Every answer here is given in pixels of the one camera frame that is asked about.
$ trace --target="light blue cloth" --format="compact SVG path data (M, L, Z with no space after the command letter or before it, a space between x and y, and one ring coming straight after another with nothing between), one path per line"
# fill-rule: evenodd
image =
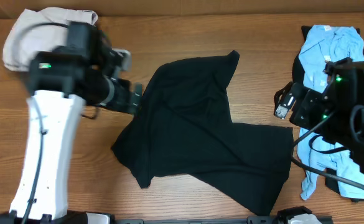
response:
M364 61L363 48L364 41L353 27L314 25L299 53L299 60L305 70L304 86L323 92L327 86L327 74L323 72L325 61L336 62L346 57L356 62ZM301 129L299 135L302 136L306 131ZM349 158L349 151L329 155L315 152L309 147L309 140L313 136L314 133L298 144L298 156L302 163L319 170L334 169L338 176L364 184L364 175L359 171L359 166ZM328 151L340 146L339 143L326 143L322 138L317 138L313 143L313 148L319 151ZM304 200L313 194L317 177L317 174L306 171L301 193ZM341 196L364 199L364 190L340 182L338 186Z

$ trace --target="folded white fabric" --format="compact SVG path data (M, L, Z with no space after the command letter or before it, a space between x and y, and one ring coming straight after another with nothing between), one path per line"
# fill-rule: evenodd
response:
M67 30L59 26L42 26L29 31L21 39L19 46L14 46L17 36L27 27L43 22L69 24L70 21L86 22L94 25L98 16L93 11L70 10L58 7L48 7L39 12L25 9L10 31L3 47L3 62L12 71L28 71L30 61L39 51L51 51L59 45L64 45Z

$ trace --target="brown wall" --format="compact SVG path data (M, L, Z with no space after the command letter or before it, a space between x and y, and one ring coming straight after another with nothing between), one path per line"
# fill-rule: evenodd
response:
M0 0L0 18L50 6L91 9L99 16L358 12L364 0Z

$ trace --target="white cloth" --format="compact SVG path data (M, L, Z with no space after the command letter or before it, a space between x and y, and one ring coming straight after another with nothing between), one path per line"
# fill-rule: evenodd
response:
M48 7L39 12L25 9L19 16L10 31L3 47L3 62L5 67L12 71L28 71L30 61L37 52L51 51L59 45L64 45L67 37L67 30L59 26L42 26L28 32L21 39L19 46L14 47L15 39L27 27L43 22L58 22L69 24L70 21L86 22L94 25L98 16L93 11L70 10L58 7Z

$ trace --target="wooden table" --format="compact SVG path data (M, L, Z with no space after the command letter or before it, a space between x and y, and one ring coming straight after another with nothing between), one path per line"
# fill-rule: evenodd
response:
M0 20L0 212L9 209L16 193L27 140L27 93L1 60L3 43L13 23ZM292 126L273 116L273 95L291 80L292 62L303 44L301 25L359 27L364 38L364 13L102 17L100 24L114 47L132 53L130 72L122 77L143 85L164 63L237 50L240 62L227 89L233 120L278 126ZM189 175L154 178L148 189L140 189L130 171L110 151L131 118L102 110L95 121L81 120L68 180L69 209L146 220L252 215ZM294 128L296 137L298 128ZM315 214L332 215L336 223L364 223L364 202L355 204L342 198L325 187L323 178L319 178L311 198L303 201L299 196L303 178L304 172L292 165L272 214L305 205Z

